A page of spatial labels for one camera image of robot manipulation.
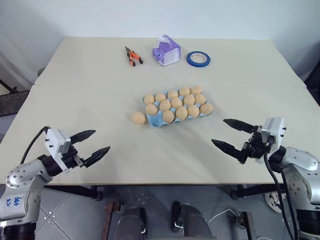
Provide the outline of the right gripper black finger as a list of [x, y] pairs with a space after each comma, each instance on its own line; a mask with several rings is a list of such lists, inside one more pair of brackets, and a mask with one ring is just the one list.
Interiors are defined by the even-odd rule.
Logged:
[[238, 131], [243, 131], [246, 133], [254, 133], [258, 129], [257, 125], [251, 125], [237, 119], [228, 118], [228, 119], [224, 119], [223, 122], [233, 129], [236, 129]]
[[221, 140], [216, 140], [216, 139], [212, 139], [211, 141], [222, 152], [237, 159], [238, 161], [246, 161], [247, 160], [247, 156], [246, 156], [245, 152], [236, 149], [233, 145], [231, 145], [227, 142], [221, 141]]

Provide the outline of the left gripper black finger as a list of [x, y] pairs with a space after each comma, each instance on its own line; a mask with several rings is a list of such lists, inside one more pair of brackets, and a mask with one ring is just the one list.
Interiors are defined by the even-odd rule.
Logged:
[[110, 146], [101, 148], [99, 150], [97, 150], [96, 152], [94, 152], [89, 158], [85, 159], [83, 161], [83, 165], [88, 168], [91, 165], [95, 164], [96, 162], [98, 162], [99, 160], [101, 160], [110, 150]]
[[84, 130], [82, 132], [76, 133], [70, 137], [70, 144], [74, 145], [76, 143], [80, 143], [86, 139], [88, 139], [91, 135], [93, 135], [96, 130]]

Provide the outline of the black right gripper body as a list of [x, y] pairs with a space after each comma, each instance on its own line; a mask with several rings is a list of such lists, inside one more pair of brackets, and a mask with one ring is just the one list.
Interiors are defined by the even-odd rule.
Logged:
[[241, 157], [238, 161], [244, 164], [247, 158], [260, 159], [264, 153], [270, 153], [274, 144], [274, 137], [262, 132], [261, 125], [246, 126], [241, 129], [242, 131], [252, 134], [251, 138], [246, 141], [241, 149]]

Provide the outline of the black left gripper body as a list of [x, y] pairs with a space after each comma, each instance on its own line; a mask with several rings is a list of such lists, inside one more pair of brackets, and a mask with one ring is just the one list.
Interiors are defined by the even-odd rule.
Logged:
[[73, 145], [70, 145], [67, 152], [62, 154], [61, 160], [67, 169], [84, 166], [84, 159], [79, 157], [78, 151]]

